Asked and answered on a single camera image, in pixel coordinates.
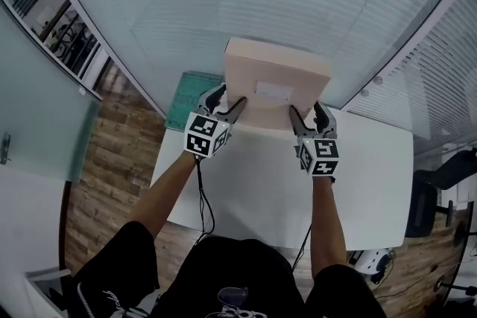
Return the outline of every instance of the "zipper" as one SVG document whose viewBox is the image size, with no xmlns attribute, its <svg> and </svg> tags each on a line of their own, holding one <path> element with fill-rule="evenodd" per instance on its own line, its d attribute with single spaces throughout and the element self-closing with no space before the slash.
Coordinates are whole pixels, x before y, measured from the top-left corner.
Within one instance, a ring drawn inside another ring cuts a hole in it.
<svg viewBox="0 0 477 318">
<path fill-rule="evenodd" d="M 78 295 L 80 296 L 80 299 L 83 303 L 83 306 L 84 306 L 84 308 L 86 309 L 86 312 L 89 315 L 89 318 L 95 318 L 95 315 L 92 313 L 91 309 L 89 308 L 88 302 L 86 302 L 86 299 L 84 298 L 83 293 L 81 293 L 80 283 L 78 284 L 77 290 L 78 290 Z"/>
</svg>

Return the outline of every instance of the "white marker cube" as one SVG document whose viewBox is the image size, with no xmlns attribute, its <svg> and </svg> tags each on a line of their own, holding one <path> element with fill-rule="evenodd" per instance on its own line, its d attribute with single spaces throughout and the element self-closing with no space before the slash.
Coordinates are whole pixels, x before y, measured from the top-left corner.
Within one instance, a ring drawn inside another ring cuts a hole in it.
<svg viewBox="0 0 477 318">
<path fill-rule="evenodd" d="M 227 142 L 229 131 L 227 122 L 191 112 L 184 132 L 184 150 L 212 158 Z"/>
<path fill-rule="evenodd" d="M 298 158 L 306 173 L 312 177 L 330 177 L 338 165 L 336 139 L 298 140 Z"/>
</svg>

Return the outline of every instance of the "eyeglasses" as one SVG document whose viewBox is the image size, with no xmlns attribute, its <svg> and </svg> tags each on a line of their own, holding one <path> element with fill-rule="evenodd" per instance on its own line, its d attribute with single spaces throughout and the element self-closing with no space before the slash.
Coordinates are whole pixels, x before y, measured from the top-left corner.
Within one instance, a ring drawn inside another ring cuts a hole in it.
<svg viewBox="0 0 477 318">
<path fill-rule="evenodd" d="M 248 289 L 246 287 L 224 287 L 217 295 L 217 299 L 225 305 L 223 311 L 211 313 L 206 318 L 267 318 L 261 313 L 252 314 L 249 311 L 241 311 L 247 297 Z"/>
</svg>

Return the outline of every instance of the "teal mat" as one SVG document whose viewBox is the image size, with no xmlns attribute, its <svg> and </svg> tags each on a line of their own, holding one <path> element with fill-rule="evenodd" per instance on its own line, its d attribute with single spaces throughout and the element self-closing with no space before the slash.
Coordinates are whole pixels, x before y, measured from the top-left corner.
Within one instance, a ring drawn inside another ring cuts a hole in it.
<svg viewBox="0 0 477 318">
<path fill-rule="evenodd" d="M 186 71 L 180 78 L 171 108 L 167 114 L 165 127 L 184 131 L 189 113 L 195 110 L 199 97 L 207 90 L 222 83 L 222 76 L 216 74 Z"/>
</svg>

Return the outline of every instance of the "white table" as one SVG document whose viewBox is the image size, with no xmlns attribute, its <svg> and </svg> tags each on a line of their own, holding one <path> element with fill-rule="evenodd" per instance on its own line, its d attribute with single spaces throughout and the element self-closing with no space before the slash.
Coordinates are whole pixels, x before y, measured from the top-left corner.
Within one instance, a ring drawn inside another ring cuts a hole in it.
<svg viewBox="0 0 477 318">
<path fill-rule="evenodd" d="M 332 113 L 340 154 L 333 190 L 347 249 L 400 246 L 411 200 L 412 134 L 347 112 Z M 310 118 L 306 122 L 312 126 Z M 202 161 L 215 234 L 300 247 L 311 221 L 312 180 L 300 171 L 295 144 L 292 132 L 236 124 L 227 145 Z M 167 130 L 152 183 L 182 150 L 183 133 Z M 195 171 L 169 221 L 201 229 Z"/>
</svg>

